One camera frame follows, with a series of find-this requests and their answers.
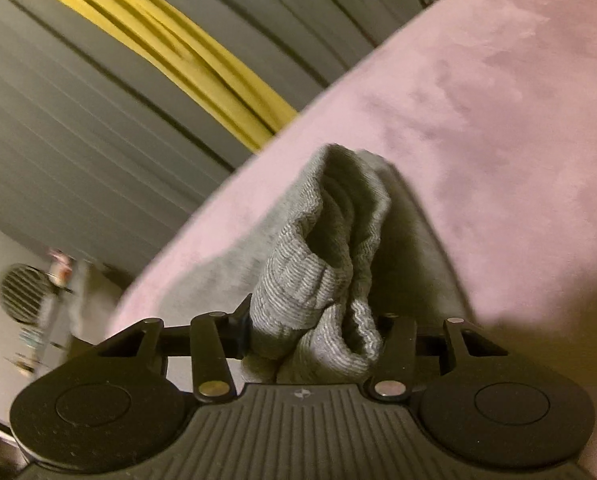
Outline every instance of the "pink surface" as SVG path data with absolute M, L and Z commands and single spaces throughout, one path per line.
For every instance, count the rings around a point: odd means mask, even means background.
M 597 409 L 597 0 L 441 0 L 327 91 L 196 214 L 113 330 L 245 234 L 316 148 L 412 184 L 479 322 Z M 582 463 L 597 475 L 597 427 Z

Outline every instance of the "yellow curtain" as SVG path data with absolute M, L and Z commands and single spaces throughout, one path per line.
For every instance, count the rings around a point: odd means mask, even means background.
M 253 152 L 296 115 L 244 63 L 165 0 L 59 0 L 143 56 Z

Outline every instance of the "gray garment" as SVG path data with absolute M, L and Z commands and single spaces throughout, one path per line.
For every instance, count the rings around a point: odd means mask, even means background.
M 232 312 L 249 293 L 248 382 L 359 382 L 381 352 L 373 315 L 425 324 L 468 316 L 399 175 L 376 155 L 337 145 L 313 156 L 250 234 L 173 286 L 160 316 L 185 324 L 203 312 Z

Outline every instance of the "pink bed sheet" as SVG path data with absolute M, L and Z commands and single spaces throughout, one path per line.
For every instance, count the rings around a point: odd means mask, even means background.
M 583 384 L 597 410 L 597 0 L 435 4 L 214 195 L 112 332 L 158 316 L 169 286 L 248 232 L 326 142 L 392 161 L 479 322 Z M 597 475 L 597 424 L 582 463 Z

